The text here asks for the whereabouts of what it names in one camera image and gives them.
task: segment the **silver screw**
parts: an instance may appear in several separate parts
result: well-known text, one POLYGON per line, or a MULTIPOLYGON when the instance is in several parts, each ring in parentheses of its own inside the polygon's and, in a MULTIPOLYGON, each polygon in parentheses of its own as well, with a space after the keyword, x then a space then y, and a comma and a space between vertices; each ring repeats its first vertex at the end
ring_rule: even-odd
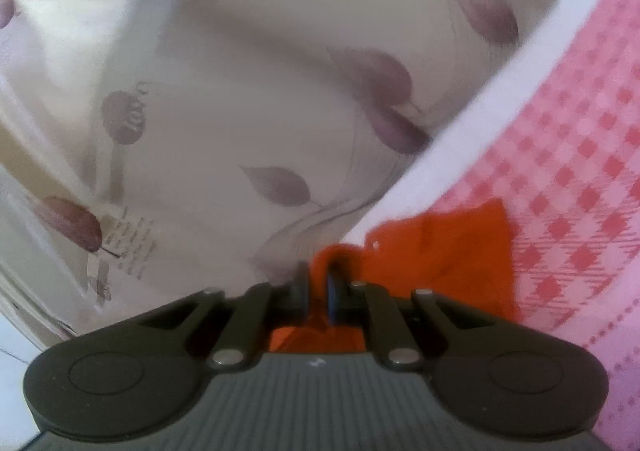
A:
POLYGON ((412 365, 420 360, 420 354, 412 348, 396 348, 389 352, 388 357, 395 365, 412 365))
POLYGON ((219 366, 235 366, 244 361, 244 354, 240 350, 229 348, 218 350, 211 359, 219 366))

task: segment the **pink gingham fabric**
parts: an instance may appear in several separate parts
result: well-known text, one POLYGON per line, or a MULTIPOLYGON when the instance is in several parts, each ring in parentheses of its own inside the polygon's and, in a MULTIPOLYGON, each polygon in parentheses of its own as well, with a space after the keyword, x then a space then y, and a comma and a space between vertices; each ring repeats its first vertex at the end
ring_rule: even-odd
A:
POLYGON ((619 451, 640 449, 640 0, 599 2, 519 116, 434 209, 493 196, 513 222, 524 323, 603 361, 610 396, 596 433, 619 451))

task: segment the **white surface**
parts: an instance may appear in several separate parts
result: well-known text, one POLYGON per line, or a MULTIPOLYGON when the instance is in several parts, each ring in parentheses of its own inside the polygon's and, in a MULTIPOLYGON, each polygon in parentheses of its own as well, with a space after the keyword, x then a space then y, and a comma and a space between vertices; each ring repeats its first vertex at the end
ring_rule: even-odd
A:
MULTIPOLYGON (((0 315, 0 349, 31 362, 40 352, 0 315)), ((0 352, 0 451, 13 451, 33 438, 38 428, 22 395, 27 365, 0 352)))
POLYGON ((532 37, 414 166, 345 237, 362 243, 375 225, 428 209, 463 176, 534 95, 598 0, 558 0, 532 37))

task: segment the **folded orange cloth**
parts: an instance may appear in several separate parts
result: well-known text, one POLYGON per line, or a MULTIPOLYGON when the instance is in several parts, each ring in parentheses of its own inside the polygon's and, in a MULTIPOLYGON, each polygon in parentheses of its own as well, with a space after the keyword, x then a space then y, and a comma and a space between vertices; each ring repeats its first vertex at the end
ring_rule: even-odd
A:
POLYGON ((310 266, 308 323, 276 330, 271 337, 272 351, 365 349, 361 330, 328 324, 326 275, 334 266, 340 275, 382 285, 395 297, 409 297, 416 288, 430 288, 499 317, 517 317, 511 233, 501 200, 491 200, 477 209, 424 212, 386 222, 367 235, 364 247, 327 247, 310 266))

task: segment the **white logo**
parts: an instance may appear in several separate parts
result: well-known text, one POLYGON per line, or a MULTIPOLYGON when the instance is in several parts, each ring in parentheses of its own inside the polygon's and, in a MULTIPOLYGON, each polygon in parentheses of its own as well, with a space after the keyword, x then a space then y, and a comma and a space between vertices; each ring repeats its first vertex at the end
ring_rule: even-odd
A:
POLYGON ((326 360, 321 357, 316 357, 314 360, 308 362, 309 366, 313 366, 314 368, 318 368, 324 366, 326 364, 326 360))

